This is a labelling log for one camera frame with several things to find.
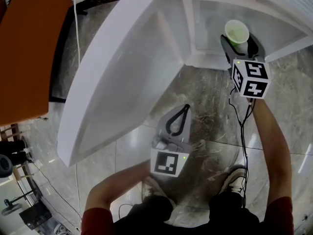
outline person's left arm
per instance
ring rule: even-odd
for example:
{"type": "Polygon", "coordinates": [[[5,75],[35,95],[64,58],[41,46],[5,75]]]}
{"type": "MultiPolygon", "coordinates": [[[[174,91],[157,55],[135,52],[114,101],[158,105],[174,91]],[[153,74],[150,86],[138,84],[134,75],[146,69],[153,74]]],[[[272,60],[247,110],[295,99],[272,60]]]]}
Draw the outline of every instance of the person's left arm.
{"type": "Polygon", "coordinates": [[[94,186],[87,198],[85,211],[103,208],[110,211],[111,203],[150,175],[150,160],[117,172],[94,186]]]}

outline white cube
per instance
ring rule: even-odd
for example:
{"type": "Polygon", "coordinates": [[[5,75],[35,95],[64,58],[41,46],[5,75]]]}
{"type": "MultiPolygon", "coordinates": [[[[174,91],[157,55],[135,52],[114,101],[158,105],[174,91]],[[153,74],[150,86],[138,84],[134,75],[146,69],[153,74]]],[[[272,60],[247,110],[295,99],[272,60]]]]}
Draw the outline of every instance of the white cube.
{"type": "Polygon", "coordinates": [[[232,79],[240,96],[264,98],[270,84],[267,63],[234,59],[232,79]]]}

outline open cabinet door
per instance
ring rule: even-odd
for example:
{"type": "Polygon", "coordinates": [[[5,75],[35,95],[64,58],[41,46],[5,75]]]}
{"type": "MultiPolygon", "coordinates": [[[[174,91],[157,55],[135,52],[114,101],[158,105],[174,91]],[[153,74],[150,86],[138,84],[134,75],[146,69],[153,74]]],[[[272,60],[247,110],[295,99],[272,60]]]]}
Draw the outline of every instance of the open cabinet door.
{"type": "Polygon", "coordinates": [[[71,166],[139,126],[190,55],[182,0],[121,0],[71,85],[58,155],[71,166]]]}

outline white cabinet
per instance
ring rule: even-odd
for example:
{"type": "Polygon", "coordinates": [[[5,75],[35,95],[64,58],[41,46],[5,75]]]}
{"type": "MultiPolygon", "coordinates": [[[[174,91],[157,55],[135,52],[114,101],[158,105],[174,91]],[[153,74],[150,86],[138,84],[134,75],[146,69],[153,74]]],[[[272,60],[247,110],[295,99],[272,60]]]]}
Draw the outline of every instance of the white cabinet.
{"type": "Polygon", "coordinates": [[[257,0],[121,0],[70,88],[59,156],[75,164],[136,128],[183,65],[227,69],[219,39],[230,19],[248,26],[267,61],[312,44],[309,27],[273,7],[257,0]]]}

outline person's right arm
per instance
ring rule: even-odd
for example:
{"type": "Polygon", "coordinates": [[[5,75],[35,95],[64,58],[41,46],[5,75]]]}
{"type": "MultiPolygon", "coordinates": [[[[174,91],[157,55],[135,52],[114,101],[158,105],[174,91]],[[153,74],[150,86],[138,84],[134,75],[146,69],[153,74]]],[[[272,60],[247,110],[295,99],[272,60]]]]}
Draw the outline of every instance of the person's right arm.
{"type": "Polygon", "coordinates": [[[291,158],[285,137],[264,102],[257,99],[253,116],[260,135],[268,168],[268,206],[282,197],[291,198],[291,158]]]}

